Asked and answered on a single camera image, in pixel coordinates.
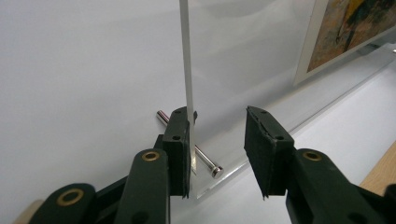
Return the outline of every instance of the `artwork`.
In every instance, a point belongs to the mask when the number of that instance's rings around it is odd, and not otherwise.
[[[396,27],[395,0],[317,0],[295,83]]]

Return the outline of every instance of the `brass insert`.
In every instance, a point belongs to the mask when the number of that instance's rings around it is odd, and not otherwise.
[[[71,194],[76,194],[75,197],[72,197],[72,199],[66,199],[67,196]],[[78,202],[82,196],[84,195],[84,191],[82,189],[70,189],[65,191],[61,196],[59,196],[58,200],[56,200],[56,203],[60,206],[69,206],[72,205],[76,202]]]
[[[321,156],[315,151],[306,151],[303,156],[311,161],[321,161]]]
[[[156,161],[158,158],[160,158],[160,153],[155,151],[146,152],[142,156],[143,161]]]

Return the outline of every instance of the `glass panel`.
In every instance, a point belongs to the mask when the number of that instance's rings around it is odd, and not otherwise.
[[[225,171],[213,179],[198,160],[198,197],[248,162],[248,105],[269,110],[291,132],[394,60],[391,45],[371,44],[293,86],[314,4],[190,1],[195,143]]]

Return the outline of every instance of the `bolt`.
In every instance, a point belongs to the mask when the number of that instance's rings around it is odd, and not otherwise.
[[[157,112],[157,118],[165,125],[168,125],[169,122],[169,117],[161,110],[159,110]],[[198,146],[195,146],[195,152],[198,155],[198,158],[201,159],[201,161],[203,161],[206,166],[209,168],[210,174],[212,174],[212,177],[214,179],[217,179],[219,177],[222,176],[222,174],[224,173],[224,170],[221,166],[217,165],[215,162],[213,162],[212,160],[210,160],[206,154],[200,149],[198,148]]]

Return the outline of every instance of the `black plastic part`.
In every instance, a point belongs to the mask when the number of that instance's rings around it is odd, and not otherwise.
[[[289,133],[269,112],[247,108],[245,151],[263,197],[285,195],[293,145]]]
[[[294,198],[288,193],[286,207],[292,224],[312,223],[314,216],[304,197]]]
[[[175,110],[163,135],[163,150],[169,158],[170,194],[189,197],[190,191],[190,124],[187,107]]]
[[[385,223],[325,154],[297,150],[291,171],[313,214],[312,223]]]
[[[90,224],[97,216],[96,194],[88,184],[71,184],[54,191],[29,224]]]
[[[158,153],[158,158],[145,157],[146,153]],[[161,149],[147,149],[136,154],[120,199],[115,224],[170,222],[167,163],[168,157]]]
[[[396,184],[389,185],[385,190],[385,215],[389,223],[396,223]]]
[[[99,215],[95,221],[96,224],[113,223],[120,203],[120,198],[125,187],[126,179],[127,176],[96,193],[99,209]]]

